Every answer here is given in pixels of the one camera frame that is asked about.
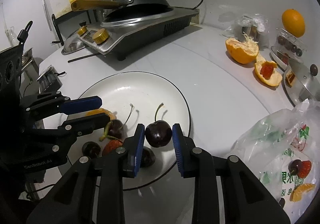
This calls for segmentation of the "strawberry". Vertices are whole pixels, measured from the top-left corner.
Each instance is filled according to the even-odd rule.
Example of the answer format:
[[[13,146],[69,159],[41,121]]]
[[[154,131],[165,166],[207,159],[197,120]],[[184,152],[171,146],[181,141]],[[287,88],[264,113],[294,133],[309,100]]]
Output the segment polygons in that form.
[[[111,151],[121,147],[123,145],[122,141],[116,140],[116,139],[112,139],[110,140],[106,146],[103,149],[102,152],[102,156],[106,156],[107,154],[109,154]]]
[[[302,162],[301,167],[298,171],[298,177],[299,178],[306,178],[308,176],[308,174],[310,173],[312,168],[312,162],[309,160],[305,160]]]

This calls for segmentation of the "tangerine segment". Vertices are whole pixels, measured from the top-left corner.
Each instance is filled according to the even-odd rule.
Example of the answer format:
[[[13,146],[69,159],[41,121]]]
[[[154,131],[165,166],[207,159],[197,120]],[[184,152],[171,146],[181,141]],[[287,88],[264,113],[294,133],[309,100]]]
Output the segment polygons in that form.
[[[303,183],[297,186],[294,191],[291,193],[290,201],[291,202],[298,202],[302,200],[302,197],[305,193],[312,191],[316,187],[315,184],[312,183]]]
[[[86,113],[86,116],[96,115],[96,114],[100,114],[100,113],[104,113],[104,114],[108,115],[110,117],[110,120],[115,120],[117,118],[114,113],[112,113],[111,111],[106,110],[104,108],[99,108],[99,109],[96,109],[96,110],[88,111]]]

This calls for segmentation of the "whole orange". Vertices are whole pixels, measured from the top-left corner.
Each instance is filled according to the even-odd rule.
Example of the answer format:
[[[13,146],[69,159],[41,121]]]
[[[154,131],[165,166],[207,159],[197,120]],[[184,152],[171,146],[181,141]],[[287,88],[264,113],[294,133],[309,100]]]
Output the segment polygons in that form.
[[[299,38],[305,33],[305,21],[303,16],[295,9],[287,9],[281,17],[286,31]]]

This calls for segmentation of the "steel pot lid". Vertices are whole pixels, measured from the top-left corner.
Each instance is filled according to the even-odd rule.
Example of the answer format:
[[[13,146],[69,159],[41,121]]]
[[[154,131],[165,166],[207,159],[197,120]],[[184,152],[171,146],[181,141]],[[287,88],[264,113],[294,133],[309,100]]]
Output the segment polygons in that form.
[[[78,39],[77,31],[71,33],[65,40],[61,54],[69,55],[85,48],[86,45]]]

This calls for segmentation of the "bagged steel cups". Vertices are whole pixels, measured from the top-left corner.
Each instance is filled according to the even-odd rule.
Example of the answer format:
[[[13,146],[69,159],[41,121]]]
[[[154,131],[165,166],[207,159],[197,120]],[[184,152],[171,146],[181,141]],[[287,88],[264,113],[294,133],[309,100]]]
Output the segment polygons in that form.
[[[240,42],[245,41],[245,34],[253,41],[257,42],[260,48],[268,48],[269,42],[269,22],[261,14],[242,15],[235,19],[233,24],[225,29],[224,37],[234,37]]]

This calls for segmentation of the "steel pot with lid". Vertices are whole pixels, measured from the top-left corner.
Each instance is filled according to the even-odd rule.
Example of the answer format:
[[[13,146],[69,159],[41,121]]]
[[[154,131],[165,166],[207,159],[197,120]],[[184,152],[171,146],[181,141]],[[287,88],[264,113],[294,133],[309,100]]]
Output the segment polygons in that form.
[[[316,65],[306,67],[303,63],[289,59],[284,73],[284,88],[288,99],[296,106],[305,99],[319,101],[319,81]]]

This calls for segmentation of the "black metal rack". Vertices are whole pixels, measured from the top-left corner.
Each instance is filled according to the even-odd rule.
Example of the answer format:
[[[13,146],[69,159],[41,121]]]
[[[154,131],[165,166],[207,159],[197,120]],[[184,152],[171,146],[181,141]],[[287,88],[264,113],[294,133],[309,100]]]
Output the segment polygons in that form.
[[[92,22],[89,11],[71,11],[59,17],[52,14],[51,19],[55,37],[51,45],[59,46],[65,44],[66,39],[79,28],[80,24]]]

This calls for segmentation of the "white round plate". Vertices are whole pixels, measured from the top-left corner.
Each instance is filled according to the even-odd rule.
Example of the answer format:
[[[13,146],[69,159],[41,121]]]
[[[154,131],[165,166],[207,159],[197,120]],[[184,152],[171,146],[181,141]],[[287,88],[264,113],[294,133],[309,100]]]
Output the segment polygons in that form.
[[[190,135],[191,115],[182,92],[169,80],[147,72],[124,72],[98,81],[81,97],[99,96],[102,108],[114,113],[125,123],[125,137],[135,133],[138,124],[148,125],[164,120],[169,125],[180,124],[184,135]],[[166,175],[175,165],[173,143],[151,150],[155,163],[140,169],[135,178],[123,180],[124,190],[133,190],[152,184]]]

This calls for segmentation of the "dark cherry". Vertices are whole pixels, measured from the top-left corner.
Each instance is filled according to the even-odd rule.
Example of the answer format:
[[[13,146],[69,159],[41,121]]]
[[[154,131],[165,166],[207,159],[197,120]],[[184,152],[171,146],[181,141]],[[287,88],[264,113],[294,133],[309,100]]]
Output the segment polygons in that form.
[[[127,116],[127,119],[125,120],[124,123],[122,123],[119,119],[112,119],[107,123],[107,125],[104,127],[104,132],[103,135],[99,138],[99,141],[102,142],[105,139],[110,139],[110,140],[118,140],[123,142],[125,139],[125,131],[124,127],[126,123],[128,122],[129,118],[131,117],[131,114],[134,109],[134,105],[130,104],[130,112],[129,115]]]
[[[96,159],[99,157],[101,152],[101,147],[99,144],[93,141],[85,142],[81,148],[83,156],[86,156],[90,159]]]
[[[300,172],[300,170],[302,169],[303,163],[300,159],[296,159],[293,160],[292,162],[290,162],[289,166],[288,166],[288,170],[290,175],[298,175],[298,173]]]
[[[147,168],[152,166],[156,161],[156,156],[153,153],[152,149],[144,146],[143,152],[142,152],[142,158],[140,161],[140,167],[141,168]]]
[[[164,106],[159,104],[155,111],[154,122],[148,124],[145,129],[145,139],[151,147],[159,148],[166,146],[172,139],[172,129],[164,120],[157,120],[159,110]]]

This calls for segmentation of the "black chopstick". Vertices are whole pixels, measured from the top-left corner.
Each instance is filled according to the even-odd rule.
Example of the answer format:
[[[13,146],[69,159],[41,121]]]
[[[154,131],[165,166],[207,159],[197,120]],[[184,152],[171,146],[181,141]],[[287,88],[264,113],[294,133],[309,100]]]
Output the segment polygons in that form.
[[[83,60],[83,59],[87,59],[87,58],[91,58],[91,57],[95,57],[95,56],[99,56],[99,55],[101,55],[101,54],[100,53],[94,53],[94,54],[90,54],[90,55],[85,55],[85,56],[81,56],[79,58],[74,58],[74,59],[68,60],[67,63],[72,63],[72,62],[80,61],[80,60]]]

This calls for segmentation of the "clear plastic bag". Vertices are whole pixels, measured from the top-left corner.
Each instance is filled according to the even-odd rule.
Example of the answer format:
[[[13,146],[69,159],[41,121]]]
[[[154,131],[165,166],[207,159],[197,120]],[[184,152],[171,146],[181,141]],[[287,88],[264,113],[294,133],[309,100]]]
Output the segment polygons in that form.
[[[292,110],[282,109],[259,120],[232,146],[238,156],[277,200],[291,223],[305,213],[319,190],[319,102],[308,100]],[[290,175],[293,160],[309,160],[312,168],[304,179]],[[301,201],[291,202],[294,189],[312,183],[316,187]]]

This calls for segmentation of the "black wok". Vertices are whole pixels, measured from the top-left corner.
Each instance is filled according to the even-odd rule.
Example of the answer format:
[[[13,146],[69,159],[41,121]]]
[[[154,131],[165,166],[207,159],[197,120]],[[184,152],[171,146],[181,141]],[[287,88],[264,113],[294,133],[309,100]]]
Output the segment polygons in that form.
[[[116,18],[125,19],[128,16],[147,16],[164,13],[171,10],[166,0],[75,0],[71,3],[72,11],[85,10],[112,10],[107,22],[115,21]]]

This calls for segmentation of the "induction cooker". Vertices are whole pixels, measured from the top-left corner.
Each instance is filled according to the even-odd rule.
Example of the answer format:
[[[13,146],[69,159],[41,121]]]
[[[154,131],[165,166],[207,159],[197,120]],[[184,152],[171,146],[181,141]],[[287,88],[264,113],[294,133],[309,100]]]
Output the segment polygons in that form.
[[[171,7],[157,15],[89,24],[76,37],[100,54],[122,61],[133,51],[188,27],[198,15],[198,9]]]

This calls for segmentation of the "peeled orange half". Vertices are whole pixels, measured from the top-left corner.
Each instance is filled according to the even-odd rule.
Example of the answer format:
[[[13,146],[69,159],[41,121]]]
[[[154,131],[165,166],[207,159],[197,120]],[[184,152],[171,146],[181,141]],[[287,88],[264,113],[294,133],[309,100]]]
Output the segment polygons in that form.
[[[230,56],[242,65],[253,62],[259,54],[258,42],[254,41],[246,33],[243,33],[243,42],[230,37],[225,41],[226,49]]]

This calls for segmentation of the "glass container with fruit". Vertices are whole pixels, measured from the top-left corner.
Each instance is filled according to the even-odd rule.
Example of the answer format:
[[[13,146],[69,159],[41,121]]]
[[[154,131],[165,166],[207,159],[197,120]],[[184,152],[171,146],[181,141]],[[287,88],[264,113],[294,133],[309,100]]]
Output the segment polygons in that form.
[[[277,28],[275,44],[271,47],[271,58],[282,71],[285,71],[289,60],[302,63],[302,55],[306,52],[306,45],[283,28]]]

